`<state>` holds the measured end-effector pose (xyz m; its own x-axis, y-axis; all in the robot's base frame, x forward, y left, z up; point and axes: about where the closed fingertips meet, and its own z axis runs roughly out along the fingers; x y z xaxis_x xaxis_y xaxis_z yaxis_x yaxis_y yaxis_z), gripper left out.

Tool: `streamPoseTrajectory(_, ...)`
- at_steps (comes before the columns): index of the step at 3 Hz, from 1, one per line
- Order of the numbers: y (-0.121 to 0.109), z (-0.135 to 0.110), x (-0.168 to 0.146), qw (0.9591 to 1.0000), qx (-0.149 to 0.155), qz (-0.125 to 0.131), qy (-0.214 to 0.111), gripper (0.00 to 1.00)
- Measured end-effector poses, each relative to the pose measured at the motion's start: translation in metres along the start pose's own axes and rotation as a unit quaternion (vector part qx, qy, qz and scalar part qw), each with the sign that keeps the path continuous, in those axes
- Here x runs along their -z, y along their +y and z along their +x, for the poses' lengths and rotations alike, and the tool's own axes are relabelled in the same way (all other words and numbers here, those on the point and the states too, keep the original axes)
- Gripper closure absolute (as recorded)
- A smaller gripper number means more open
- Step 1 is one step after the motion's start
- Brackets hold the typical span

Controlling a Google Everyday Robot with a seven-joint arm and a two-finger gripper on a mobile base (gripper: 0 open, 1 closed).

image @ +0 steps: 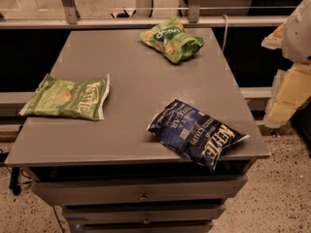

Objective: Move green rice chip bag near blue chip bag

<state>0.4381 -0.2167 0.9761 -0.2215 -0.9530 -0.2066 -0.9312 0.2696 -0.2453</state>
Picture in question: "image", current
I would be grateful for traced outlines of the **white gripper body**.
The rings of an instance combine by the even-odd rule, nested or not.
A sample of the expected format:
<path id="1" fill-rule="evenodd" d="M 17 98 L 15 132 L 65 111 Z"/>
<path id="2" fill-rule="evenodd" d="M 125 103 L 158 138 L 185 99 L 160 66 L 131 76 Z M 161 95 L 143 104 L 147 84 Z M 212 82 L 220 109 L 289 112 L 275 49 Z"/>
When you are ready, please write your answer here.
<path id="1" fill-rule="evenodd" d="M 282 54 L 297 63 L 311 63 L 311 0 L 302 0 L 285 23 Z"/>

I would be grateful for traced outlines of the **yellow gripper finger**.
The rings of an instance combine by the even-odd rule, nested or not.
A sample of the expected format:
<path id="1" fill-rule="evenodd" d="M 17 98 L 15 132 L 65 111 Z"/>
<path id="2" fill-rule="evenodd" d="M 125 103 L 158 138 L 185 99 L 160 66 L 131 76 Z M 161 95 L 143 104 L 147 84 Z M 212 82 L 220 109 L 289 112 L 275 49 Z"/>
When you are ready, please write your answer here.
<path id="1" fill-rule="evenodd" d="M 272 84 L 272 95 L 265 108 L 263 124 L 269 128 L 285 125 L 311 97 L 311 65 L 294 63 L 278 70 Z"/>
<path id="2" fill-rule="evenodd" d="M 280 49 L 282 47 L 284 29 L 285 24 L 278 26 L 272 33 L 262 40 L 261 45 L 270 50 Z"/>

